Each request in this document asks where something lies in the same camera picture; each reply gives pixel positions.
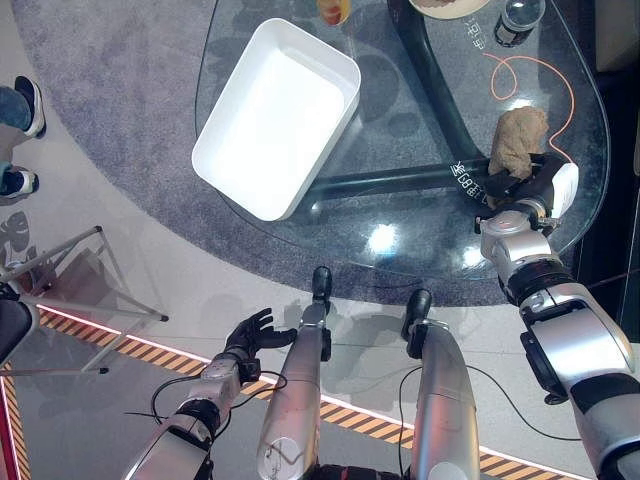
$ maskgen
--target chair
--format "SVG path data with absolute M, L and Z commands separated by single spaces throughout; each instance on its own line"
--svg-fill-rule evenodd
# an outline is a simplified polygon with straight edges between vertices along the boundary
M 146 318 L 166 322 L 169 317 L 159 313 L 134 312 L 129 310 L 118 310 L 104 308 L 95 305 L 85 305 L 81 303 L 66 302 L 37 296 L 45 291 L 49 275 L 55 272 L 62 261 L 69 255 L 71 250 L 85 238 L 102 232 L 101 226 L 95 226 L 84 233 L 58 245 L 57 247 L 42 253 L 41 255 L 17 265 L 11 270 L 0 267 L 0 367 L 2 367 L 11 355 L 20 348 L 20 345 L 40 326 L 40 312 L 38 306 L 50 308 L 70 309 L 81 312 L 97 312 L 111 315 L 119 315 L 134 318 Z M 48 260 L 51 260 L 49 271 L 42 275 L 31 287 L 28 293 L 24 292 L 23 286 L 18 279 L 25 273 L 32 270 Z M 83 367 L 73 369 L 37 369 L 37 370 L 0 370 L 0 377 L 3 376 L 24 376 L 24 375 L 80 375 L 86 373 L 103 374 L 109 371 L 106 367 L 97 368 L 100 362 L 111 350 L 113 350 L 127 335 L 127 332 L 120 333 L 111 342 L 105 345 L 96 355 L 94 355 Z

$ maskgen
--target white label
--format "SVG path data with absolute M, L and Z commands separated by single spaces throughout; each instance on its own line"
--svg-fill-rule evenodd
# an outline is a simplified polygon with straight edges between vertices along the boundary
M 514 38 L 516 38 L 516 34 L 511 33 L 509 30 L 507 30 L 504 25 L 502 25 L 502 23 L 500 23 L 496 35 L 498 35 L 500 40 L 502 40 L 504 43 L 510 43 Z
M 579 170 L 575 163 L 565 163 L 553 176 L 551 218 L 560 218 L 569 210 L 578 190 Z

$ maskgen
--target silver robot arm segment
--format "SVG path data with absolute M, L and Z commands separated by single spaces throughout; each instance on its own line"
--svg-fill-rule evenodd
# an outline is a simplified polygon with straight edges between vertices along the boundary
M 216 430 L 240 393 L 238 362 L 247 354 L 234 349 L 216 357 L 195 380 L 187 399 L 160 425 L 124 480 L 208 480 L 209 452 Z
M 416 290 L 407 303 L 402 337 L 421 359 L 409 480 L 480 478 L 476 405 L 462 352 L 446 324 L 429 320 L 431 294 Z
M 544 205 L 533 199 L 512 205 L 479 221 L 481 251 L 520 309 L 527 327 L 521 341 L 549 393 L 545 401 L 571 400 L 598 478 L 638 479 L 640 383 L 633 377 L 631 345 L 536 229 L 548 213 Z
M 264 480 L 308 478 L 318 462 L 320 362 L 331 355 L 331 332 L 325 325 L 331 295 L 328 268 L 316 268 L 312 291 L 313 303 L 302 314 L 282 367 L 287 385 L 273 393 L 264 417 L 257 453 Z

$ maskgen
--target orange cable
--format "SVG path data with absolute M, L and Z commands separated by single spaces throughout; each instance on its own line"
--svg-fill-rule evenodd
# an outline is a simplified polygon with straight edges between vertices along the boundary
M 557 132 L 555 132 L 553 135 L 551 135 L 551 137 L 549 138 L 549 145 L 551 145 L 551 148 L 553 148 L 555 151 L 557 151 L 558 153 L 560 153 L 561 155 L 563 155 L 567 160 L 569 160 L 572 163 L 575 163 L 573 161 L 573 159 L 569 156 L 569 154 L 567 154 L 564 150 L 560 149 L 559 147 L 557 147 L 553 142 L 555 141 L 555 139 L 561 135 L 566 129 L 567 127 L 569 127 L 569 124 L 571 123 L 571 121 L 573 120 L 573 114 L 575 112 L 575 106 L 576 106 L 576 100 L 575 97 L 573 95 L 573 89 L 571 88 L 571 84 L 569 83 L 569 81 L 566 79 L 566 77 L 562 74 L 562 72 L 560 72 L 556 67 L 554 67 L 553 65 L 544 62 L 542 60 L 540 60 L 539 58 L 535 58 L 535 57 L 529 57 L 526 55 L 513 55 L 511 57 L 507 57 L 507 58 L 500 58 L 496 55 L 493 55 L 491 53 L 483 53 L 484 56 L 486 57 L 490 57 L 493 58 L 494 60 L 496 60 L 498 62 L 498 64 L 495 66 L 495 68 L 493 69 L 493 73 L 491 74 L 491 94 L 493 95 L 493 97 L 496 100 L 507 100 L 509 98 L 511 98 L 515 93 L 516 90 L 518 88 L 518 77 L 516 76 L 516 72 L 513 70 L 513 68 L 511 67 L 511 65 L 509 65 L 509 62 L 511 60 L 530 60 L 532 62 L 536 62 L 540 65 L 543 65 L 545 67 L 547 67 L 549 70 L 551 70 L 552 72 L 554 72 L 556 75 L 558 75 L 560 77 L 560 79 L 564 82 L 564 84 L 567 86 L 567 90 L 569 90 L 569 97 L 571 99 L 571 108 L 569 110 L 569 116 L 567 117 L 566 122 L 564 123 L 564 125 L 562 125 L 562 127 L 560 128 L 560 130 L 558 130 Z M 504 97 L 500 97 L 495 90 L 495 79 L 496 79 L 496 74 L 498 72 L 498 70 L 500 69 L 500 67 L 505 66 L 509 69 L 509 71 L 511 72 L 511 76 L 513 77 L 513 88 L 511 89 L 511 92 L 509 92 L 506 96 Z

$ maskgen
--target jeans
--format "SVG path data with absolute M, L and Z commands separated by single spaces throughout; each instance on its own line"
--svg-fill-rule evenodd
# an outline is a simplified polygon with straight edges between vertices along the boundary
M 10 172 L 10 170 L 11 164 L 9 162 L 0 162 L 0 196 L 9 195 L 22 188 L 22 175 Z
M 27 99 L 13 88 L 0 87 L 0 123 L 20 130 L 27 130 L 31 125 Z

